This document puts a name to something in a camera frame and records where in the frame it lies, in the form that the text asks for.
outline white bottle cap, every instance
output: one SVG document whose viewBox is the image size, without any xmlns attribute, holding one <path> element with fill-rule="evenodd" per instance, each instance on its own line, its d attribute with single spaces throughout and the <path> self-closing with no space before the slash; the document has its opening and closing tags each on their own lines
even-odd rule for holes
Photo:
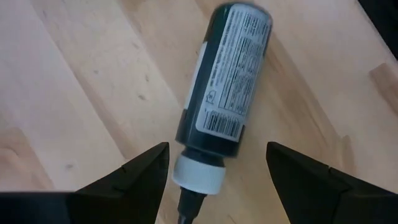
<svg viewBox="0 0 398 224">
<path fill-rule="evenodd" d="M 180 155 L 175 162 L 173 181 L 194 192 L 215 195 L 221 190 L 225 167 L 212 166 Z"/>
</svg>

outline wooden surface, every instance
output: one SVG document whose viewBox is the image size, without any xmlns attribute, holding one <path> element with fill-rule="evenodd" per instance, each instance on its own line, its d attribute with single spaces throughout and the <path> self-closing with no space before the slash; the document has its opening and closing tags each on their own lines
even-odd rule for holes
<svg viewBox="0 0 398 224">
<path fill-rule="evenodd" d="M 371 70 L 370 75 L 379 93 L 398 115 L 398 77 L 386 63 Z"/>
<path fill-rule="evenodd" d="M 219 3 L 1 1 L 0 130 L 30 153 L 19 157 L 21 144 L 0 138 L 0 188 L 28 181 L 75 190 L 161 141 L 170 141 L 173 164 L 182 105 Z M 398 65 L 359 4 L 255 3 L 274 18 L 265 66 L 239 157 L 226 161 L 223 189 L 196 222 L 289 222 L 267 169 L 268 141 L 398 192 L 398 116 L 369 76 L 387 63 L 394 77 Z M 157 223 L 176 223 L 178 196 L 169 181 Z"/>
</svg>

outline black plastic piece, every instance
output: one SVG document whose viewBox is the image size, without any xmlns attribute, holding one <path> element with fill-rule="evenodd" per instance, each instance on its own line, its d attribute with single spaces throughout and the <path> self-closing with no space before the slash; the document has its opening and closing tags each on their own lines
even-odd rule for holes
<svg viewBox="0 0 398 224">
<path fill-rule="evenodd" d="M 178 203 L 178 224 L 191 224 L 198 216 L 200 207 L 207 195 L 181 188 L 180 201 Z"/>
<path fill-rule="evenodd" d="M 358 0 L 398 59 L 398 0 Z"/>
<path fill-rule="evenodd" d="M 199 150 L 186 147 L 181 155 L 193 159 L 194 161 L 201 162 L 216 167 L 225 167 L 224 160 L 220 156 L 203 153 Z"/>
<path fill-rule="evenodd" d="M 267 145 L 272 181 L 291 224 L 398 223 L 398 195 L 276 142 Z"/>
<path fill-rule="evenodd" d="M 163 142 L 77 192 L 0 193 L 0 223 L 155 223 L 168 168 Z"/>
</svg>

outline barcode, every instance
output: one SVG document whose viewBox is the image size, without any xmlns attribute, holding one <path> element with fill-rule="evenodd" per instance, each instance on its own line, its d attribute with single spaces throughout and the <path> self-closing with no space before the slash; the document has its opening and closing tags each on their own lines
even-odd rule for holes
<svg viewBox="0 0 398 224">
<path fill-rule="evenodd" d="M 203 128 L 236 138 L 241 126 L 237 118 L 216 111 L 208 111 Z"/>
</svg>

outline black object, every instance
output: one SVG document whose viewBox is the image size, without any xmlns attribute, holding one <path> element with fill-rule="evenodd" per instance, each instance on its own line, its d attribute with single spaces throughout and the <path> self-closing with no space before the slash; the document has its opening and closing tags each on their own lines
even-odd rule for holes
<svg viewBox="0 0 398 224">
<path fill-rule="evenodd" d="M 398 59 L 398 0 L 358 0 Z"/>
<path fill-rule="evenodd" d="M 179 224 L 191 224 L 203 199 L 220 191 L 223 159 L 238 155 L 271 27 L 271 15 L 247 2 L 221 4 L 211 16 L 175 137 L 185 146 L 173 173 Z"/>
<path fill-rule="evenodd" d="M 206 196 L 182 187 L 180 201 L 178 202 L 178 224 L 191 224 L 198 216 Z"/>
<path fill-rule="evenodd" d="M 163 142 L 77 192 L 1 193 L 0 223 L 155 223 L 168 168 Z"/>
<path fill-rule="evenodd" d="M 276 142 L 267 145 L 272 181 L 291 224 L 398 223 L 398 195 Z"/>
</svg>

